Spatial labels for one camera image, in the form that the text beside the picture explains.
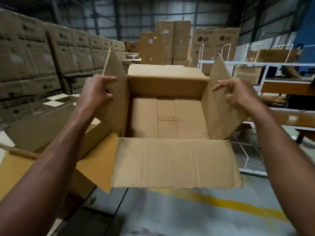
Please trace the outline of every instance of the white metal rack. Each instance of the white metal rack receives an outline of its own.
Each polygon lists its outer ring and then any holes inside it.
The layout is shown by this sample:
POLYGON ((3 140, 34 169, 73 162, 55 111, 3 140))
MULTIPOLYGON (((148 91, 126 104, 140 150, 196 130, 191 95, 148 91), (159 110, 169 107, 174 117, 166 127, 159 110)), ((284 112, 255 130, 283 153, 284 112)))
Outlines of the white metal rack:
MULTIPOLYGON (((205 63, 214 63, 214 60, 202 60, 203 56, 203 45, 200 47, 199 51, 199 61, 198 61, 198 68, 202 69, 203 64, 205 63)), ((298 84, 310 84, 312 83, 311 81, 294 81, 294 80, 274 80, 274 79, 266 79, 266 75, 268 72, 268 69, 270 66, 274 67, 281 67, 281 66, 309 66, 309 67, 315 67, 315 63, 267 63, 267 62, 256 62, 257 56, 255 59, 255 62, 247 62, 247 61, 225 61, 226 65, 246 65, 246 66, 265 66, 264 73, 262 75, 261 82, 258 86, 254 86, 254 89, 257 91, 258 95, 261 95, 261 90, 264 82, 278 82, 278 83, 298 83, 298 84)), ((286 109, 286 108, 271 108, 273 110, 278 110, 278 111, 300 111, 296 109, 286 109)), ((315 113, 315 111, 303 111, 304 113, 315 113)), ((255 128, 255 125, 253 122, 247 122, 245 121, 244 123, 248 123, 252 126, 252 128, 255 128)), ((294 129, 303 129, 303 130, 309 130, 309 131, 315 131, 315 128, 311 127, 298 127, 298 126, 288 126, 289 128, 294 128, 294 129)), ((254 174, 258 176, 267 176, 266 168, 264 165, 263 157, 260 152, 260 146, 257 144, 254 144, 252 142, 241 142, 236 136, 233 136, 230 138, 232 148, 235 152, 235 156, 237 159, 237 163, 239 166, 239 170, 241 173, 247 173, 247 174, 254 174)))

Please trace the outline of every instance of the open cardboard box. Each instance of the open cardboard box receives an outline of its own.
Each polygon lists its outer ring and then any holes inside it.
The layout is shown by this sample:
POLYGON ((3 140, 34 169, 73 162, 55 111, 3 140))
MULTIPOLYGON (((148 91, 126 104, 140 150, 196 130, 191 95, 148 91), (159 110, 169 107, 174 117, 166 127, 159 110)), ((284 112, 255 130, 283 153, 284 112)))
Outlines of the open cardboard box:
MULTIPOLYGON (((207 78, 197 68, 132 64, 126 75, 113 50, 104 75, 113 101, 85 133, 70 193, 84 197, 96 184, 111 187, 239 187, 242 179, 229 140, 246 118, 225 101, 231 78, 218 56, 207 78)), ((8 150, 0 166, 3 197, 57 136, 74 110, 65 103, 1 132, 8 150)))

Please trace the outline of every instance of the forearm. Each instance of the forearm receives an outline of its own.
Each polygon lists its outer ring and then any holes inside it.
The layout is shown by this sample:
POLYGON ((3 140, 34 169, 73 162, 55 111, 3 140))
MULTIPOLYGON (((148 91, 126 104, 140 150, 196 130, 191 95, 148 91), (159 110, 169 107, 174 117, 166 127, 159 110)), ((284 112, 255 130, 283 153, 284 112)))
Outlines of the forearm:
POLYGON ((76 109, 60 134, 2 199, 0 235, 47 234, 67 194, 92 119, 93 113, 76 109))
POLYGON ((288 133, 276 122, 271 110, 253 111, 268 178, 276 197, 301 235, 315 232, 315 166, 288 133))

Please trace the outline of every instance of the yellow stripe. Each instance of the yellow stripe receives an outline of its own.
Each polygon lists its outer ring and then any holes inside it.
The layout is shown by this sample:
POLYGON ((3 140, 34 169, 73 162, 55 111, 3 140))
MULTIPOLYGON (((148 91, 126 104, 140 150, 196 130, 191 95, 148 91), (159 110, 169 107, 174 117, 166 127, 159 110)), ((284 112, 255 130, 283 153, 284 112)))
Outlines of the yellow stripe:
POLYGON ((260 217, 274 218, 282 221, 289 221, 285 214, 281 210, 274 210, 269 208, 261 208, 257 206, 252 206, 250 204, 245 204, 237 201, 232 201, 228 199, 217 199, 204 194, 191 192, 184 189, 172 189, 172 188, 148 188, 148 191, 157 192, 160 194, 171 195, 179 199, 187 199, 194 202, 209 204, 216 207, 222 207, 230 210, 237 210, 240 212, 245 212, 253 215, 258 215, 260 217))

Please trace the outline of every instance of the person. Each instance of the person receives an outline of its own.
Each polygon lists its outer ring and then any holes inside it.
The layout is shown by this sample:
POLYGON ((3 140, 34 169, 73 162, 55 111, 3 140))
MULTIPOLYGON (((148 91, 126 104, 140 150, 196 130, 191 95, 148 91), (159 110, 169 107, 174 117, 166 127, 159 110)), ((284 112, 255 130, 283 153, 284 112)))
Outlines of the person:
MULTIPOLYGON (((113 96, 105 91, 116 77, 89 78, 69 121, 26 174, 0 202, 0 235, 46 235, 67 194, 85 131, 97 109, 113 96)), ((315 166, 276 122, 272 111, 249 83, 218 81, 212 91, 228 87, 226 101, 252 118, 268 178, 276 197, 301 235, 315 232, 315 166)))

